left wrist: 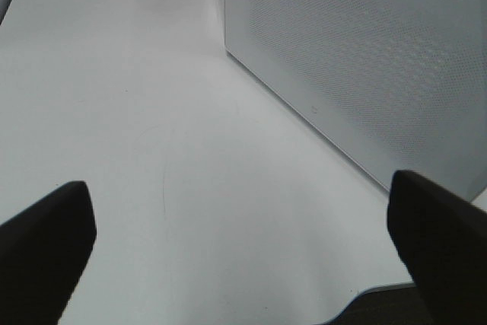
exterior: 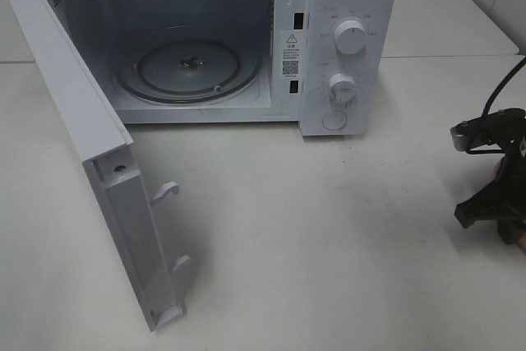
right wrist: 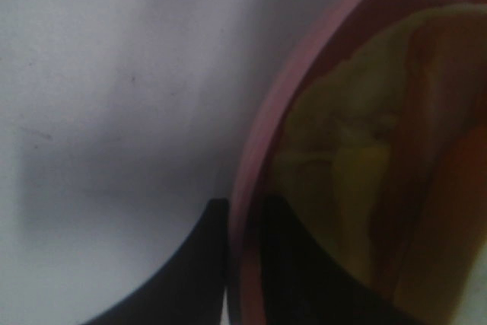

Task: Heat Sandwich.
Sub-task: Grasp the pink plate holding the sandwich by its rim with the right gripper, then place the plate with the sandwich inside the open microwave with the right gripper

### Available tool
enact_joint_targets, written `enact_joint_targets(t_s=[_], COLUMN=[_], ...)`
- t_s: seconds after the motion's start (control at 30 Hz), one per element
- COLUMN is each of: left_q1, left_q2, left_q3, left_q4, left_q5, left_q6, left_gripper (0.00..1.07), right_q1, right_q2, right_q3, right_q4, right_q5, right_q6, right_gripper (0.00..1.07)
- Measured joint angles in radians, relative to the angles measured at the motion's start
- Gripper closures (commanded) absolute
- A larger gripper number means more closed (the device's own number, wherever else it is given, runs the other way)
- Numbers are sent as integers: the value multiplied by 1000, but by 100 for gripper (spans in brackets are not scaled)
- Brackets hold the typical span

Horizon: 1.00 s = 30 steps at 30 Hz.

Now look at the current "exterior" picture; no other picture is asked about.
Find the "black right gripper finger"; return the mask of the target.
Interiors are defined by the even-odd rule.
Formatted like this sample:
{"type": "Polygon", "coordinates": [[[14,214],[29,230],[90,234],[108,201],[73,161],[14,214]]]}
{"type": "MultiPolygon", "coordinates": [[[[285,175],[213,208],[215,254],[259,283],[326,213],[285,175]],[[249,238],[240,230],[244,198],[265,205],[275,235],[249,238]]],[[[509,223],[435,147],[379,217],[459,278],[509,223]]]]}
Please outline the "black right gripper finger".
{"type": "Polygon", "coordinates": [[[498,186],[485,186],[471,198],[459,203],[454,210],[455,218],[464,229],[471,227],[477,221],[496,221],[497,233],[502,241],[510,243],[509,228],[504,222],[510,216],[510,211],[501,199],[498,186]]]}

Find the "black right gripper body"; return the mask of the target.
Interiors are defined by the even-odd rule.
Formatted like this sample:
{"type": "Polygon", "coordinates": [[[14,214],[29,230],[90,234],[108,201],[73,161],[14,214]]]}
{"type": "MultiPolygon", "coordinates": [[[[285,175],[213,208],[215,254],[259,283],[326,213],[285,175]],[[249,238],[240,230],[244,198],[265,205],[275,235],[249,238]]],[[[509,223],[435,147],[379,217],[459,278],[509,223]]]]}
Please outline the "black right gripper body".
{"type": "Polygon", "coordinates": [[[525,219],[525,137],[516,143],[491,183],[491,219],[525,219]]]}

